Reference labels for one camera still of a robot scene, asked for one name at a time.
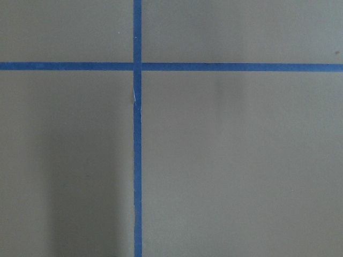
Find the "blue tape strip crosswise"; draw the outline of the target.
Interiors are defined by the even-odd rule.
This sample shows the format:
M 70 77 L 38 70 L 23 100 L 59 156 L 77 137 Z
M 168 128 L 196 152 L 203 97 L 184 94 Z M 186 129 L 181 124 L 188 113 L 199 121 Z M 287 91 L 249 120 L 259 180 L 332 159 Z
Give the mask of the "blue tape strip crosswise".
M 136 67 L 142 71 L 342 72 L 342 64 L 1 62 L 2 71 L 133 71 Z

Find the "blue tape strip lengthwise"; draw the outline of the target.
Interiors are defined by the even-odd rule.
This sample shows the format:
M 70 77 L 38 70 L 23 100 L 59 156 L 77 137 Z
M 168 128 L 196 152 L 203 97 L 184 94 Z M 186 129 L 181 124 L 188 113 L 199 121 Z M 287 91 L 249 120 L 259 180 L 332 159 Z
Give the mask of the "blue tape strip lengthwise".
M 143 255 L 141 189 L 141 1 L 133 1 L 133 150 L 134 150 L 134 256 Z

